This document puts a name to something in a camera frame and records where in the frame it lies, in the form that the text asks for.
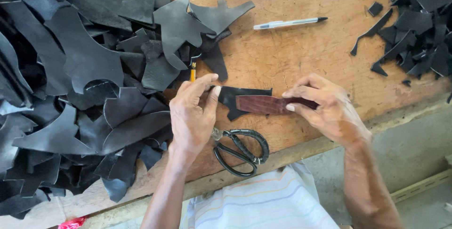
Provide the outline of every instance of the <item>gray floor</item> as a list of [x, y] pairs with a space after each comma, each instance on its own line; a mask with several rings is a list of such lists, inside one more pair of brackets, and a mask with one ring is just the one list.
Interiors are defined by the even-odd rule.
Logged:
[[[390, 192], [395, 192], [447, 169], [445, 155], [452, 154], [452, 107], [444, 112], [388, 129], [375, 135], [374, 150]], [[320, 203], [338, 224], [350, 225], [343, 203], [343, 149], [337, 148], [303, 162], [311, 170]], [[444, 209], [452, 203], [452, 185], [444, 183], [397, 204], [410, 229], [439, 229], [452, 224]], [[138, 229], [141, 219], [111, 229]]]

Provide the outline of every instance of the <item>red plastic bag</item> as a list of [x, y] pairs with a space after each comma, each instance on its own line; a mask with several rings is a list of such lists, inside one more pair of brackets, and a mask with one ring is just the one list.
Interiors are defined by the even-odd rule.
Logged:
[[88, 216], [83, 216], [80, 218], [66, 221], [63, 224], [59, 225], [58, 229], [77, 229], [78, 227], [83, 225], [87, 217]]

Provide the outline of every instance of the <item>wooden work surface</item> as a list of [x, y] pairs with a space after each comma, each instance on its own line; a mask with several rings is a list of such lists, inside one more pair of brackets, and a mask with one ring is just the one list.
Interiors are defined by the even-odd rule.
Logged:
[[[190, 0], [199, 6], [216, 6], [217, 0]], [[249, 0], [227, 0], [235, 7]], [[371, 72], [370, 66], [383, 54], [384, 43], [379, 36], [360, 41], [358, 55], [350, 55], [356, 38], [372, 27], [388, 10], [389, 0], [252, 0], [256, 5], [230, 26], [232, 35], [220, 42], [229, 79], [223, 85], [239, 88], [273, 88], [273, 95], [281, 94], [296, 80], [311, 72], [344, 87], [363, 120], [380, 116], [406, 105], [420, 102], [439, 93], [449, 92], [451, 87], [446, 78], [434, 80], [433, 74], [413, 80], [412, 88], [401, 84], [405, 73], [394, 63], [383, 66], [388, 77]], [[378, 17], [367, 11], [374, 1], [385, 6]], [[397, 18], [395, 11], [388, 25]], [[290, 28], [253, 30], [254, 24], [277, 20], [295, 20], [327, 16], [322, 23]], [[198, 61], [198, 76], [208, 73], [207, 67]], [[217, 124], [220, 129], [255, 129], [268, 140], [270, 152], [276, 152], [293, 145], [313, 140], [320, 133], [309, 126], [300, 116], [245, 115], [229, 122], [228, 109], [218, 106]], [[249, 149], [256, 155], [259, 146], [253, 140], [244, 138]], [[233, 147], [230, 140], [222, 143]], [[223, 170], [212, 152], [212, 143], [206, 145], [194, 165], [190, 168], [187, 181]], [[121, 202], [133, 200], [154, 192], [167, 161], [163, 156], [149, 172], [141, 161], [135, 184], [128, 190]], [[240, 163], [226, 157], [231, 165]], [[0, 218], [1, 228], [48, 228], [66, 219], [87, 215], [109, 208], [116, 203], [109, 200], [101, 181], [97, 181], [82, 195], [53, 198], [51, 202], [39, 204], [19, 221], [6, 216]]]

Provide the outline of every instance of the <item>brown leather strip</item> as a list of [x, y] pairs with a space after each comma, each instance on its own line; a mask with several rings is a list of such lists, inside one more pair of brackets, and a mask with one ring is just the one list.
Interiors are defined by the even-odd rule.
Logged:
[[301, 97], [277, 98], [274, 96], [236, 96], [237, 109], [260, 114], [287, 114], [286, 105], [299, 103], [315, 110], [319, 104]]

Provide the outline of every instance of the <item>black scissor handle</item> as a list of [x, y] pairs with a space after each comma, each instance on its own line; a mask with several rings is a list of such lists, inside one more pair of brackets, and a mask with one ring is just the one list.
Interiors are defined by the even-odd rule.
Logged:
[[[237, 137], [237, 134], [240, 135], [246, 135], [250, 136], [257, 140], [260, 147], [262, 148], [262, 156], [256, 157], [254, 156], [251, 151], [249, 151], [245, 145], [240, 141], [240, 139]], [[248, 157], [249, 160], [251, 160], [253, 163], [256, 164], [263, 164], [268, 159], [268, 155], [270, 154], [270, 149], [268, 148], [267, 140], [262, 136], [262, 134], [258, 133], [257, 131], [251, 130], [251, 129], [231, 129], [229, 131], [224, 130], [223, 136], [227, 136], [232, 139], [234, 144], [239, 147], [239, 149], [245, 154], [246, 157]]]
[[[217, 143], [217, 146], [215, 148], [213, 148], [213, 152], [215, 153], [215, 156], [217, 157], [218, 162], [220, 162], [220, 164], [224, 168], [226, 168], [226, 170], [228, 170], [231, 174], [234, 174], [235, 176], [239, 176], [239, 177], [252, 177], [252, 176], [254, 176], [256, 174], [257, 166], [252, 161], [250, 161], [247, 157], [245, 157], [244, 155], [242, 155], [242, 154], [240, 154], [240, 153], [238, 153], [238, 152], [236, 152], [236, 151], [234, 151], [234, 150], [222, 145], [220, 142], [216, 142], [216, 143]], [[222, 151], [224, 151], [226, 153], [229, 153], [232, 156], [234, 156], [234, 157], [236, 157], [236, 158], [238, 158], [238, 159], [250, 164], [253, 167], [253, 170], [251, 172], [249, 172], [249, 173], [242, 173], [242, 172], [239, 172], [237, 170], [234, 170], [232, 167], [230, 167], [224, 161], [224, 159], [221, 156], [219, 150], [222, 150]]]

